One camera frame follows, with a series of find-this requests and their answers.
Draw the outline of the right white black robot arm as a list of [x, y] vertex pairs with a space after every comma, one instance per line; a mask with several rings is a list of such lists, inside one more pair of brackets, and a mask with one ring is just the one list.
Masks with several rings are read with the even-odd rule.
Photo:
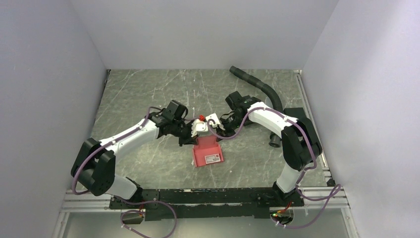
[[288, 116], [255, 97], [242, 96], [237, 91], [229, 94], [225, 101], [231, 112], [228, 117], [220, 119], [221, 125], [216, 130], [218, 136], [234, 137], [246, 124], [257, 123], [280, 137], [286, 164], [273, 184], [273, 200], [279, 206], [286, 205], [303, 178], [304, 169], [315, 165], [322, 153], [312, 121], [306, 116]]

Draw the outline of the red white staples box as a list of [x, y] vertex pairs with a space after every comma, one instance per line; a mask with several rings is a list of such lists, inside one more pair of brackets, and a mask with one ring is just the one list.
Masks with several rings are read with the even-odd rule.
[[213, 164], [213, 163], [219, 163], [219, 162], [221, 162], [220, 154], [213, 154], [213, 155], [205, 156], [206, 165]]

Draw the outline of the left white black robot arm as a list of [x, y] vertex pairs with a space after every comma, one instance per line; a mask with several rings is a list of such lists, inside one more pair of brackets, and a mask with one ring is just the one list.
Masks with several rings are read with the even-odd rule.
[[196, 145], [198, 137], [193, 135], [193, 121], [187, 120], [187, 115], [187, 107], [172, 100], [163, 109], [150, 106], [138, 123], [117, 135], [101, 140], [86, 139], [70, 172], [72, 192], [76, 195], [110, 194], [122, 199], [129, 208], [138, 207], [143, 189], [134, 180], [116, 173], [117, 159], [167, 135], [178, 138], [179, 146]]

